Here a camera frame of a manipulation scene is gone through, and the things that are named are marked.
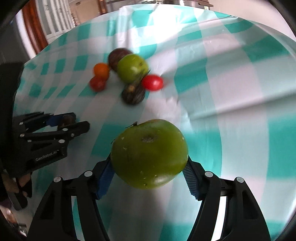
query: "tomato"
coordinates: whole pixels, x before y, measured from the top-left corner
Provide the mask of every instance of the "tomato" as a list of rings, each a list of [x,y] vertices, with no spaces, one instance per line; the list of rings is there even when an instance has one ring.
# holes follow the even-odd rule
[[[106,63],[98,63],[94,66],[94,75],[101,77],[104,81],[108,80],[110,68]]]
[[[94,76],[92,79],[89,81],[89,86],[91,89],[95,92],[100,92],[105,89],[106,87],[106,81],[102,79],[101,77]]]
[[[122,82],[126,84],[131,84],[148,72],[148,64],[137,54],[128,54],[124,56],[117,65],[117,74]]]
[[[157,91],[163,87],[163,79],[155,74],[148,74],[142,79],[142,86],[146,90]]]
[[[180,130],[166,120],[131,126],[113,142],[115,173],[135,188],[160,187],[185,167],[188,147]]]

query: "red cherry tomato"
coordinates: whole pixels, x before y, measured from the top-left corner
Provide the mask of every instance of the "red cherry tomato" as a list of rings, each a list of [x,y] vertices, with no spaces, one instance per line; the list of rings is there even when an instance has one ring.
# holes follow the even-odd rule
[[[102,79],[99,76],[94,76],[92,79],[89,81],[89,86],[91,89],[95,92],[100,92],[105,89],[106,87],[106,81]]]
[[[157,91],[163,87],[163,79],[156,74],[148,74],[142,79],[142,86],[146,90]]]

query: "orange cherry tomato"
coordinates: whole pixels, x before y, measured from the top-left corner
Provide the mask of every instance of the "orange cherry tomato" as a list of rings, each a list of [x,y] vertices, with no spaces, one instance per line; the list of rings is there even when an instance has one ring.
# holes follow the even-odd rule
[[[94,76],[89,81],[90,88],[95,92],[100,92],[105,89],[106,87],[106,81],[103,80],[101,77]]]
[[[98,63],[94,66],[94,75],[101,77],[104,81],[107,81],[110,75],[109,65],[106,63]]]

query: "metal bolt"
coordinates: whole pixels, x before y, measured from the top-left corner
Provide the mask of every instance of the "metal bolt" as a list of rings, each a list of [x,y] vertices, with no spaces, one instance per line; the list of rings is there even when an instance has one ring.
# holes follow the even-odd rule
[[[55,178],[54,178],[54,182],[55,182],[55,183],[58,183],[60,180],[61,180],[61,177],[55,177]]]
[[[242,177],[237,177],[237,181],[238,181],[239,183],[243,183],[243,182],[244,182],[244,179],[243,179]]]
[[[84,175],[85,175],[86,177],[90,177],[90,176],[92,175],[92,171],[86,171],[86,172],[84,173]]]
[[[212,172],[205,172],[205,176],[206,177],[212,177],[213,176],[213,173]]]

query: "table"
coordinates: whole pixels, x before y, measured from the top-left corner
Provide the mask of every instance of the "table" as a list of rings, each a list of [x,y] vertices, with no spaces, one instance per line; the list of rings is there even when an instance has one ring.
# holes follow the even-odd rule
[[[147,59],[164,88],[127,106],[112,72],[106,90],[92,92],[93,66],[117,47]],[[92,169],[125,127],[161,118],[180,128],[192,160],[222,178],[246,180],[275,239],[296,202],[295,51],[293,40],[267,26],[175,5],[125,6],[62,35],[25,64],[14,114],[75,112],[91,130],[70,142],[66,159],[33,173],[27,212],[34,214],[55,176]],[[98,202],[111,240],[133,241],[186,240],[199,206],[182,173],[148,191],[115,176]],[[74,198],[73,216],[83,240]]]

